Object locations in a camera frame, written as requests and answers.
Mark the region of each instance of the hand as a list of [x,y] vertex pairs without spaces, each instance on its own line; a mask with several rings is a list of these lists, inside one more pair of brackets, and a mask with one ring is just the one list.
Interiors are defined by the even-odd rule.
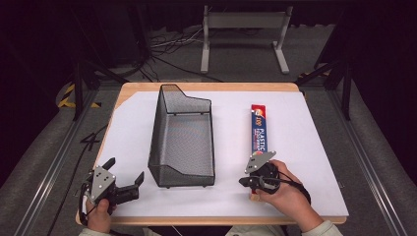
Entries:
[[89,212],[87,216],[89,229],[100,233],[110,232],[111,217],[107,212],[108,206],[107,199],[102,199],[95,208],[89,200],[86,200],[86,209]]
[[[279,160],[270,160],[270,163],[278,168],[278,171],[288,175],[293,181],[300,184],[301,181],[293,175],[286,167],[285,163]],[[288,177],[281,174],[281,179],[289,180]],[[278,191],[273,195],[262,190],[257,190],[261,201],[273,205],[283,214],[294,219],[303,232],[310,231],[316,226],[323,223],[322,218],[313,210],[306,197],[296,188],[281,183]]]

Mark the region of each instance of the black wire mesh organizer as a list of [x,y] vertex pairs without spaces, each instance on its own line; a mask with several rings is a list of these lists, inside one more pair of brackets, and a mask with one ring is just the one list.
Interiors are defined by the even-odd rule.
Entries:
[[159,89],[148,168],[157,186],[214,184],[211,101],[176,85]]

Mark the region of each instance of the person's left hand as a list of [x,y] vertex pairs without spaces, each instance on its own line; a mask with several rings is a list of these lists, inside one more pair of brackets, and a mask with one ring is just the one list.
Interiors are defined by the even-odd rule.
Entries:
[[102,199],[94,208],[94,205],[86,200],[86,209],[89,212],[87,227],[93,231],[100,233],[109,233],[111,217],[107,212],[109,201]]

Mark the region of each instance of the gray floor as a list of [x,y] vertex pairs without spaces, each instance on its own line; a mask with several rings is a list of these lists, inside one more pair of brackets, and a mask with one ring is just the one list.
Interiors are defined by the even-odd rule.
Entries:
[[[277,37],[275,31],[263,29],[252,36],[236,30],[219,31],[211,38],[208,76],[224,82],[294,82],[301,73],[313,70],[331,31],[332,26],[288,30],[283,51],[290,68],[289,75],[280,73],[271,48],[271,41]],[[161,55],[160,58],[181,68],[199,72],[201,53],[202,45],[195,42],[172,54]],[[149,64],[145,65],[151,74],[149,65],[161,81],[213,82],[209,78],[180,71],[157,60],[149,60]],[[156,82],[156,75],[153,75],[152,79]],[[128,79],[147,82],[140,73]],[[353,86],[350,106],[352,119],[346,122],[339,114],[338,103],[334,103],[340,89],[326,91],[320,82],[320,79],[314,80],[300,89],[306,93],[307,104],[334,175],[342,186],[341,192],[350,213],[347,222],[339,225],[339,229],[344,235],[417,235],[414,224],[417,216],[416,186],[404,173],[358,90]],[[35,201],[39,205],[33,206],[31,202],[39,186],[42,186],[42,180],[50,173],[48,170],[51,164],[56,163],[57,153],[61,153],[61,145],[68,138],[68,131],[75,126],[72,121],[74,109],[60,108],[58,115],[33,142],[0,190],[0,200],[4,203],[0,210],[0,235],[13,235],[15,232],[47,235],[57,213],[59,216],[51,235],[78,235],[83,228],[75,221],[79,187],[99,150],[99,144],[94,145],[92,150],[83,154],[77,165],[85,147],[85,144],[80,144],[80,140],[108,123],[119,90],[120,86],[107,82],[93,94],[93,100],[101,102],[102,106],[88,109],[82,122],[77,123],[80,127],[73,135],[63,161],[59,163],[56,179],[46,188],[44,202]],[[349,127],[357,135],[359,147],[350,139]],[[101,140],[103,135],[104,132],[100,132],[98,139]],[[375,169],[382,189],[375,187],[375,178],[370,179],[367,174],[369,168],[363,167],[361,156],[364,155],[369,160],[368,166]],[[382,199],[387,198],[389,202],[379,201],[376,198],[378,195]],[[64,198],[63,207],[59,210]],[[35,208],[36,213],[26,215],[30,207]],[[142,235],[140,227],[115,226],[114,229]],[[290,226],[289,233],[292,236],[300,232],[296,226]]]

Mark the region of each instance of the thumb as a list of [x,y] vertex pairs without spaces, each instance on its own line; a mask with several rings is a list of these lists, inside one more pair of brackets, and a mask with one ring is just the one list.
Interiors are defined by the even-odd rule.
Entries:
[[96,210],[97,210],[98,213],[107,213],[109,205],[110,205],[110,203],[107,199],[102,199],[98,203]]

